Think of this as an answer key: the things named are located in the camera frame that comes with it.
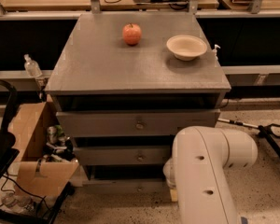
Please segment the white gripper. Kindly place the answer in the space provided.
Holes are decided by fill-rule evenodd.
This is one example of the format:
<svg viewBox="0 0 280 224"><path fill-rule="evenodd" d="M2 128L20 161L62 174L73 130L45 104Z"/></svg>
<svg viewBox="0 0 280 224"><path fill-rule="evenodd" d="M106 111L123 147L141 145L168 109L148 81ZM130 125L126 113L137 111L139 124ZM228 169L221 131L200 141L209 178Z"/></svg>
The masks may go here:
<svg viewBox="0 0 280 224"><path fill-rule="evenodd" d="M178 196L177 196L177 190L175 189L175 171L174 171L174 165L173 160L169 159L163 166L163 174L166 179L166 183L168 187L170 188L170 196L171 201L173 203L178 202Z"/></svg>

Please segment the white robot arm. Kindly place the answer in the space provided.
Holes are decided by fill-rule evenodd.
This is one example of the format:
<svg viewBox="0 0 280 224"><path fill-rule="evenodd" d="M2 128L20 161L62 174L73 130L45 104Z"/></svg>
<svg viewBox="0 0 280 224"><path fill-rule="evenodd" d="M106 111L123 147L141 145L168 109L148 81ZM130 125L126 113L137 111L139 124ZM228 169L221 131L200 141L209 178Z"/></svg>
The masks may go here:
<svg viewBox="0 0 280 224"><path fill-rule="evenodd" d="M247 224L233 202L224 171L248 168L254 139L233 129L192 126L177 133L163 173L176 190L182 224Z"/></svg>

